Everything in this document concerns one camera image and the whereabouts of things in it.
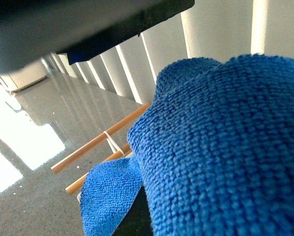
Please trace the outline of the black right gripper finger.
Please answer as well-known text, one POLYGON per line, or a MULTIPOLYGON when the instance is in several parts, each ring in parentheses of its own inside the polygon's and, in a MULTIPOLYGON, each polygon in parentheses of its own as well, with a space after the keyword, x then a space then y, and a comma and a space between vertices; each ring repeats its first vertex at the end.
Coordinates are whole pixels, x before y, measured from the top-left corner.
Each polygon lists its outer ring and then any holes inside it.
POLYGON ((49 53, 89 60, 191 8, 192 0, 0 0, 0 74, 49 53))

